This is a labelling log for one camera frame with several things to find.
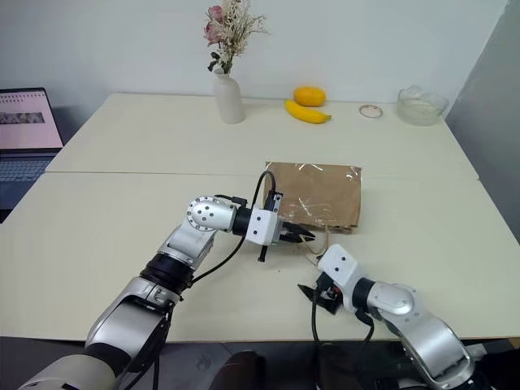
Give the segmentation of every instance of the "gray wall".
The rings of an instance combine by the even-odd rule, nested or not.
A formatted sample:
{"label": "gray wall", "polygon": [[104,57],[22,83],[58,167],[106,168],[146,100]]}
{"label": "gray wall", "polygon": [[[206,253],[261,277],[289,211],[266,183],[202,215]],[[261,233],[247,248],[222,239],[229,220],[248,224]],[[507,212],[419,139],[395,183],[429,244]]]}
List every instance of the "gray wall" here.
{"label": "gray wall", "polygon": [[520,242],[520,1],[506,6],[446,121]]}

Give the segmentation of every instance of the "table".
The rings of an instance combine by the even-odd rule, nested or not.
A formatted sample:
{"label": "table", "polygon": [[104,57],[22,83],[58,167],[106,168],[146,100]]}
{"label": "table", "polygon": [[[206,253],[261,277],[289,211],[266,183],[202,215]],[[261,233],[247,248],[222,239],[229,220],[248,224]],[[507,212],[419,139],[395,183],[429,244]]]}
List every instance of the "table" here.
{"label": "table", "polygon": [[368,119],[361,103],[328,102],[332,121],[295,120],[280,100],[245,100],[247,118],[222,122],[213,97],[117,93],[47,167],[62,172],[257,175],[265,161],[358,165],[363,176],[477,174],[444,122],[404,123],[395,106]]}
{"label": "table", "polygon": [[[253,175],[45,173],[0,225],[2,335],[84,340],[90,325],[152,258],[202,194],[251,197]],[[200,271],[238,238],[219,233]],[[375,280],[413,285],[465,338],[520,336],[520,247],[477,180],[365,177],[359,228],[333,235]],[[318,271],[304,249],[279,245],[236,258],[185,292],[169,341],[309,340],[298,283]],[[318,311],[323,339],[361,339],[341,310]],[[375,339],[394,336],[380,323]]]}

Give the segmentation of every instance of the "laptop screen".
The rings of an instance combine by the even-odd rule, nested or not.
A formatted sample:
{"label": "laptop screen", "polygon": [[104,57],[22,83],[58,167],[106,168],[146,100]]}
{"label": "laptop screen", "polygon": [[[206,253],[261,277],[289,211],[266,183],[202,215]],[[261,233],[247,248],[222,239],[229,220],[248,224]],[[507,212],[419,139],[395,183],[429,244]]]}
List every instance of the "laptop screen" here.
{"label": "laptop screen", "polygon": [[0,150],[62,147],[44,89],[0,90]]}

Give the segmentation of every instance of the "brown paper bag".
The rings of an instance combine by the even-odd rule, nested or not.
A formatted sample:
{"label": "brown paper bag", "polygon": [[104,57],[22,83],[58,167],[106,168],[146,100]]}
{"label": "brown paper bag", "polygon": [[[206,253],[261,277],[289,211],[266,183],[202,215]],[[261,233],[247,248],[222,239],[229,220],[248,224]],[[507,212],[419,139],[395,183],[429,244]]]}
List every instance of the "brown paper bag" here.
{"label": "brown paper bag", "polygon": [[[361,208],[361,168],[292,162],[267,162],[284,195],[279,214],[284,220],[350,232]],[[264,200],[270,186],[266,185]]]}

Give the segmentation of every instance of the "white vase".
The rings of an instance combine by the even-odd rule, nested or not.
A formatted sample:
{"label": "white vase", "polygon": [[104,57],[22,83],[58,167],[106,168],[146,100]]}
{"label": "white vase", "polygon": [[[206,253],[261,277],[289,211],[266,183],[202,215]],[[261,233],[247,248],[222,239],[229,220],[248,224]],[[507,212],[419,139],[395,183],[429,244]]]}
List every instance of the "white vase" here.
{"label": "white vase", "polygon": [[244,104],[242,104],[241,87],[222,69],[215,69],[217,76],[213,83],[213,94],[217,101],[220,118],[227,124],[238,124],[245,119]]}

